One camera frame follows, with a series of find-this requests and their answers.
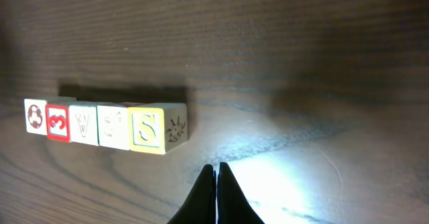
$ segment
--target picture of ball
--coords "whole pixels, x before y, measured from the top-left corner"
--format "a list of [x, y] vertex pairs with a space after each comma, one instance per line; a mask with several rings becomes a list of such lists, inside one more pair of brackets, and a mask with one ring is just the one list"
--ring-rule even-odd
[[43, 116], [42, 116], [42, 111], [38, 106], [36, 105], [29, 106], [29, 109], [27, 112], [27, 118], [30, 125], [35, 129], [38, 129], [40, 126], [42, 126]]

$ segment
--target red number 3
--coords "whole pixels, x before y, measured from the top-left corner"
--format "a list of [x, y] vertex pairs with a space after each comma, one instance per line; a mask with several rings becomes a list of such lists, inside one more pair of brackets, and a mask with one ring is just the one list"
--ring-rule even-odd
[[49, 117], [49, 125], [51, 127], [55, 127], [56, 123], [61, 122], [60, 129], [63, 129], [66, 126], [66, 119], [63, 116], [50, 116]]

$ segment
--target block with red border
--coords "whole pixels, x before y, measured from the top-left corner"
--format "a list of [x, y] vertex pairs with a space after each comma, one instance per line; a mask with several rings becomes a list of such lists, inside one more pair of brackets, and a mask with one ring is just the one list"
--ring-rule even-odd
[[46, 105], [46, 129], [48, 139], [70, 142], [70, 118], [68, 108], [72, 103]]

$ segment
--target wooden table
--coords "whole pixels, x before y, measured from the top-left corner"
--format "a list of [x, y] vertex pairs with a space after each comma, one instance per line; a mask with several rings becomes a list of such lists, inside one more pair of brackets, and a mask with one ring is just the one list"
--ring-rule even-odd
[[[427, 223], [428, 0], [0, 0], [0, 223], [166, 223], [228, 162], [266, 223]], [[165, 156], [25, 132], [23, 98], [184, 101]]]

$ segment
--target toy block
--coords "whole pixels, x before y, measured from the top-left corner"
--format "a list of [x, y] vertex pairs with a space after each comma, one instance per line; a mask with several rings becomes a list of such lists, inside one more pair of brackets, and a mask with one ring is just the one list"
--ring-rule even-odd
[[97, 106], [100, 146], [129, 150], [128, 107], [143, 103], [111, 103]]
[[150, 103], [128, 110], [130, 150], [165, 154], [188, 141], [184, 103]]
[[46, 104], [46, 129], [48, 139], [71, 142], [69, 106], [72, 103]]
[[97, 124], [97, 105], [103, 103], [92, 103], [79, 101], [69, 106], [70, 112], [70, 137], [72, 142], [99, 144], [99, 131]]
[[48, 97], [45, 99], [24, 99], [25, 126], [28, 133], [46, 135], [46, 112], [48, 103], [75, 101], [76, 97]]

